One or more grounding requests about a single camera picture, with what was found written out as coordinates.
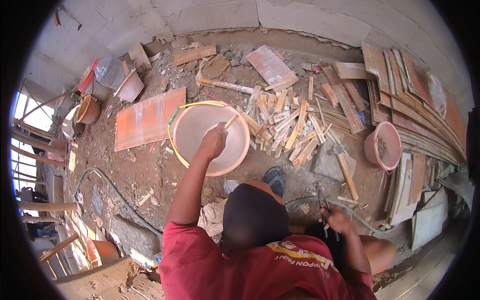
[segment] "concrete wall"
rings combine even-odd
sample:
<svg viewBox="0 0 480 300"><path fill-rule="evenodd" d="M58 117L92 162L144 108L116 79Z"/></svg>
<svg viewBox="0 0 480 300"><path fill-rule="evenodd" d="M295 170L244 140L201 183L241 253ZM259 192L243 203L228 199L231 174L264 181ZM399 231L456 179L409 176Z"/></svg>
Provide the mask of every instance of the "concrete wall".
<svg viewBox="0 0 480 300"><path fill-rule="evenodd" d="M48 21L25 70L53 94L74 86L93 58L121 56L153 36L168 42L173 35L261 25L352 47L364 40L408 50L440 77L465 118L473 107L458 45L428 0L66 0L60 20L61 26Z"/></svg>

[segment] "red t-shirt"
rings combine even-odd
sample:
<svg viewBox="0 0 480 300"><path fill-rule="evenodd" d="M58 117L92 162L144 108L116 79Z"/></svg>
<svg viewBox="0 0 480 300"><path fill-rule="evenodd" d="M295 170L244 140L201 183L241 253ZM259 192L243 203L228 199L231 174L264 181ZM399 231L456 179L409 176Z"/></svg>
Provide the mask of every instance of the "red t-shirt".
<svg viewBox="0 0 480 300"><path fill-rule="evenodd" d="M328 247L301 234L226 258L202 228L170 222L158 271L166 299L276 299L294 287L323 300L375 299L370 275L345 281Z"/></svg>

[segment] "green tape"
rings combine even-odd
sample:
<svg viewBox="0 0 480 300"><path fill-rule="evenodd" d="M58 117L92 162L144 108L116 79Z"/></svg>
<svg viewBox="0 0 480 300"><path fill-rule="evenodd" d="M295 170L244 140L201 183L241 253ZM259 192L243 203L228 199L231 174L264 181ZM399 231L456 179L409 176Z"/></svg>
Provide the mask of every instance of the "green tape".
<svg viewBox="0 0 480 300"><path fill-rule="evenodd" d="M173 113L173 116L170 118L170 121L168 121L168 124L171 125L173 120L175 120L175 117L177 116L178 112L180 111L180 108L176 108L175 112Z"/></svg>

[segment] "green hose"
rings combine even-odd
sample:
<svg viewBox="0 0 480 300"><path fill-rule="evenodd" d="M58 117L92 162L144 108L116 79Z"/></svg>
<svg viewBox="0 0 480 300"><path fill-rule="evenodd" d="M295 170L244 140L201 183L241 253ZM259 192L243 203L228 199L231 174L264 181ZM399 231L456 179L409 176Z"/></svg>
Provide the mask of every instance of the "green hose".
<svg viewBox="0 0 480 300"><path fill-rule="evenodd" d="M107 183L110 185L110 187L113 189L113 191L115 192L115 194L117 194L118 198L120 198L120 200L123 202L123 205L125 206L125 208L135 217L135 219L137 219L140 223L142 223L145 227L147 227L148 229L150 229L150 231L152 231L153 233L155 233L156 235L158 235L159 237L161 237L163 235L163 232L161 231L158 231L156 230L155 228L152 227L152 225L148 224L147 222L145 222L145 220L142 219L141 216L139 216L131 207L130 205L128 205L128 203L125 201L125 199L122 197L122 195L120 195L119 191L117 190L117 188L115 187L115 185L113 185L113 183L110 181L110 179L108 179L108 177L102 172L100 171L100 169L98 168L95 168L95 167L88 167L85 169L85 171L82 173L82 175L80 176L78 182L77 182L77 185L75 186L75 188L73 189L73 192L71 192L70 194L74 197L75 194L77 193L78 189L80 188L80 183L82 183L82 179L84 178L85 174L90 171L90 170L95 170L96 172L98 172L101 176L103 176L103 178L107 181Z"/></svg>
<svg viewBox="0 0 480 300"><path fill-rule="evenodd" d="M338 201L335 201L335 200L330 200L330 199L326 199L326 198L325 198L325 200L332 203L332 204L335 204L335 205L338 205L342 208L345 208L349 213L352 214L352 216L354 216L358 221L360 221L360 223L362 223L366 228L370 229L374 233L386 234L386 233L392 232L394 229L396 229L396 226L392 227L390 229L387 229L385 231L375 229L370 224L368 224L367 221L362 219L361 216L359 216L356 212L354 212L353 210L348 208L346 205L344 205L344 204L342 204ZM303 197L303 198L298 198L298 199L286 202L285 207L289 208L290 206L293 206L294 204L311 203L311 202L317 202L317 201L318 201L318 197Z"/></svg>

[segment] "pink bucket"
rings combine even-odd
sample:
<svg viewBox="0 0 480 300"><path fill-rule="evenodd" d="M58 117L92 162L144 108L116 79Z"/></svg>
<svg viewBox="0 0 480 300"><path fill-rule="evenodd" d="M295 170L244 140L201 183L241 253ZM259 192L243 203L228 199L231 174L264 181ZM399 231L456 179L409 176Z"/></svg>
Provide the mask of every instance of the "pink bucket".
<svg viewBox="0 0 480 300"><path fill-rule="evenodd" d="M380 158L379 143L383 144L382 158ZM378 124L375 131L365 139L363 151L370 162L380 165L387 171L395 169L402 155L402 142L395 126L390 122Z"/></svg>

